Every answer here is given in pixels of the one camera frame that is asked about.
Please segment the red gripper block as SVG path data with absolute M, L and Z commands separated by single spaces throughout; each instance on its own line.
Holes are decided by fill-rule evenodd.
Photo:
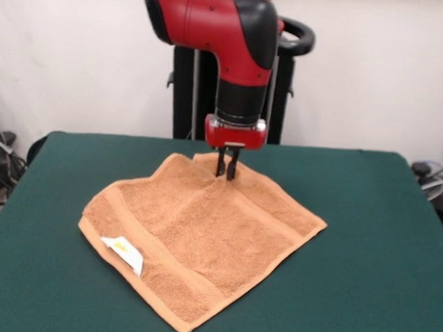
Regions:
M 253 126 L 237 126 L 224 123 L 217 115 L 207 114 L 204 122 L 205 141 L 209 146 L 218 148 L 216 176 L 225 174 L 227 180 L 234 180 L 241 148 L 258 150 L 266 142 L 267 127 L 264 119 Z M 226 147 L 231 147 L 232 158 L 226 167 Z

